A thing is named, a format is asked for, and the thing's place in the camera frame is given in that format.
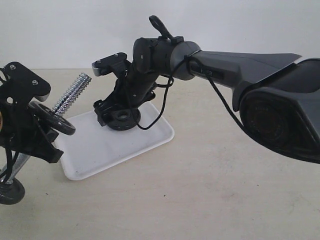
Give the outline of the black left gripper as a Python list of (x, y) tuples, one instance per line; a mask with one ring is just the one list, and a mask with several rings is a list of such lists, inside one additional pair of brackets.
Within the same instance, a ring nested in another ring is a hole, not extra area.
[(60, 160), (63, 151), (52, 145), (54, 131), (37, 115), (36, 109), (31, 104), (18, 107), (17, 104), (2, 100), (0, 113), (2, 147), (43, 159), (49, 164)]

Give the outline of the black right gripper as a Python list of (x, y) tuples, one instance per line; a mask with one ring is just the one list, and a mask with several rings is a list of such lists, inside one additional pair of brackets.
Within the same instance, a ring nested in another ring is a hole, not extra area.
[(145, 102), (155, 98), (157, 76), (155, 74), (138, 74), (123, 76), (116, 80), (113, 91), (104, 99), (94, 102), (93, 108), (98, 123), (104, 127), (110, 121), (110, 113), (117, 110), (138, 109)]

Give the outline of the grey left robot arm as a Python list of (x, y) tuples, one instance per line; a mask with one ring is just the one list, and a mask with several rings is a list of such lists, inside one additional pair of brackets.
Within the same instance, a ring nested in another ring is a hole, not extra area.
[(55, 161), (55, 148), (49, 141), (48, 126), (28, 107), (0, 102), (0, 145), (11, 151)]

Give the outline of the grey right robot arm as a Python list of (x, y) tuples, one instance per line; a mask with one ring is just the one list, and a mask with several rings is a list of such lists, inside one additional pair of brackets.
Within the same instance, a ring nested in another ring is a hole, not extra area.
[(132, 61), (119, 52), (92, 64), (96, 76), (114, 74), (113, 91), (93, 104), (97, 122), (126, 131), (141, 120), (139, 107), (155, 98), (157, 79), (195, 77), (232, 90), (226, 105), (252, 140), (285, 157), (320, 162), (320, 60), (294, 53), (205, 51), (183, 37), (138, 38)]

